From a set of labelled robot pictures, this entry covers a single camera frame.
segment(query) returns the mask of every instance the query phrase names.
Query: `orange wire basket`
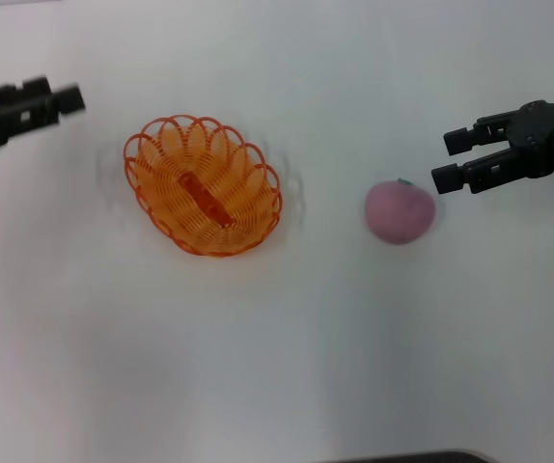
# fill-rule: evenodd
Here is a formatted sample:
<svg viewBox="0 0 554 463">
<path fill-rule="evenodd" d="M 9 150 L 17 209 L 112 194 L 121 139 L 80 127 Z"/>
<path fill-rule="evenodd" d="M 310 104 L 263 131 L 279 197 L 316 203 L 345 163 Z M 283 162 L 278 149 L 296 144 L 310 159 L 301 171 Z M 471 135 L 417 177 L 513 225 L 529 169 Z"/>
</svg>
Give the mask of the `orange wire basket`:
<svg viewBox="0 0 554 463">
<path fill-rule="evenodd" d="M 279 177 L 260 149 L 212 118 L 149 123 L 125 145 L 138 204 L 181 249 L 227 257 L 261 244 L 279 223 Z"/>
</svg>

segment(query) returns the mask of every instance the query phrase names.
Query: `basket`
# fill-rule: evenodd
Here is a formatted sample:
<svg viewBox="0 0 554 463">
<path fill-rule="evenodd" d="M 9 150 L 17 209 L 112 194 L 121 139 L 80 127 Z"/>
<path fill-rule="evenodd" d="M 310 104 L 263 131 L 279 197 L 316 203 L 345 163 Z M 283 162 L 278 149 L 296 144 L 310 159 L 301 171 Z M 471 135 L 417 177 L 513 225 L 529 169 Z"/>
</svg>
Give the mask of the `basket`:
<svg viewBox="0 0 554 463">
<path fill-rule="evenodd" d="M 154 225 L 193 255 L 244 253 L 279 223 L 277 173 L 258 147 L 212 118 L 149 123 L 125 145 L 125 175 Z"/>
</svg>

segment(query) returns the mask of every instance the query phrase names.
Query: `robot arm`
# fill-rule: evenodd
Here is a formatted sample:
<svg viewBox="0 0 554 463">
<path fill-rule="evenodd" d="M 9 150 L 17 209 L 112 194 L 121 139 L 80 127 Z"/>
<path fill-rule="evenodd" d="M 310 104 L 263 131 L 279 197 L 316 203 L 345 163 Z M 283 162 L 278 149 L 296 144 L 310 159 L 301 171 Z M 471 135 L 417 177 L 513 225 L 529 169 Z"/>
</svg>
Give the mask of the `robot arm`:
<svg viewBox="0 0 554 463">
<path fill-rule="evenodd" d="M 52 93 L 46 78 L 0 87 L 0 147 L 22 133 L 58 124 L 60 115 L 85 109 L 77 86 Z"/>
<path fill-rule="evenodd" d="M 534 101 L 518 111 L 482 118 L 472 130 L 447 133 L 449 155 L 470 151 L 475 145 L 509 142 L 509 149 L 431 171 L 438 193 L 457 191 L 468 183 L 480 193 L 520 178 L 539 178 L 554 172 L 554 104 Z"/>
</svg>

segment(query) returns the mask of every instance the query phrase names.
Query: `white table surface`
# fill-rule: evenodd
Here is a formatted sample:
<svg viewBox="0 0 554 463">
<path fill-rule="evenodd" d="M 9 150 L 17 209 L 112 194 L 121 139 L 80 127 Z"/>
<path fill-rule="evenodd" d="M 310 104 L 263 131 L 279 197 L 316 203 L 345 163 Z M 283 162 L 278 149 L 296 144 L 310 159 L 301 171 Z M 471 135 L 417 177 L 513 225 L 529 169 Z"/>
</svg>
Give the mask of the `white table surface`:
<svg viewBox="0 0 554 463">
<path fill-rule="evenodd" d="M 554 175 L 438 198 L 406 247 L 362 220 L 433 190 L 446 131 L 554 101 L 554 2 L 1 7 L 0 84 L 40 74 L 88 112 L 0 150 L 0 462 L 554 462 Z M 191 257 L 135 203 L 123 144 L 175 113 L 278 167 L 262 247 Z"/>
</svg>

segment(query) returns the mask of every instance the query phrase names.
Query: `pink ball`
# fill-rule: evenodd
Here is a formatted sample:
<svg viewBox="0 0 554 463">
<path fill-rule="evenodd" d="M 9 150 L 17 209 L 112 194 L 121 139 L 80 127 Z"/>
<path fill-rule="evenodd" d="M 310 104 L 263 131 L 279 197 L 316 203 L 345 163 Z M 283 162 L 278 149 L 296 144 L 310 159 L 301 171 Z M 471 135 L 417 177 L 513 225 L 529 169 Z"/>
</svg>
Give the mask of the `pink ball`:
<svg viewBox="0 0 554 463">
<path fill-rule="evenodd" d="M 382 241 L 407 244 L 421 237 L 433 222 L 435 202 L 431 195 L 403 181 L 379 183 L 365 201 L 370 230 Z"/>
</svg>

